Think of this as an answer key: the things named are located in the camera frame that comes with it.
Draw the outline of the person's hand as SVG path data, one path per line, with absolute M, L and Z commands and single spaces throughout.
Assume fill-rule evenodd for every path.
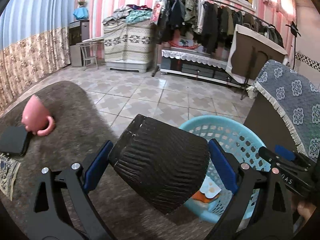
M 291 210 L 292 212 L 298 211 L 299 215 L 303 217 L 303 225 L 305 225 L 316 210 L 316 206 L 303 200 L 301 196 L 293 194 L 291 197 Z

